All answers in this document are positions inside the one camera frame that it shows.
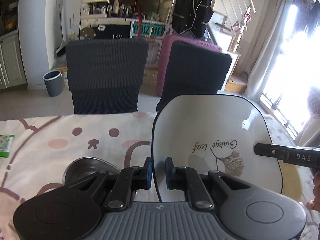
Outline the right hand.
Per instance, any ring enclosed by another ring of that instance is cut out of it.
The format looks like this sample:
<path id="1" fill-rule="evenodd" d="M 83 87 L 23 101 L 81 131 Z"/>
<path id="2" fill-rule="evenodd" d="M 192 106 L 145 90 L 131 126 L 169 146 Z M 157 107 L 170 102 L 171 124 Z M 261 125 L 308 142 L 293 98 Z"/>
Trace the right hand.
<path id="1" fill-rule="evenodd" d="M 315 210 L 320 212 L 320 174 L 317 172 L 313 178 L 313 200 L 307 202 L 306 207 L 308 210 Z"/>

